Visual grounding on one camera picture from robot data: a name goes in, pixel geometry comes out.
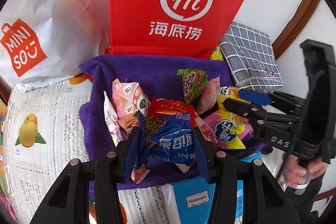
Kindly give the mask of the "person's right hand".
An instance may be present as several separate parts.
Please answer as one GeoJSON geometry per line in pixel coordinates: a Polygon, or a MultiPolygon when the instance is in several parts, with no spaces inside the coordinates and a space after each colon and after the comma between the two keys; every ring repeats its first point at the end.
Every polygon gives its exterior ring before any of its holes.
{"type": "Polygon", "coordinates": [[[329,165],[322,161],[322,157],[311,160],[306,168],[298,164],[298,157],[289,155],[285,163],[283,176],[288,187],[296,188],[298,185],[306,184],[306,173],[312,173],[311,179],[322,176],[329,165]]]}

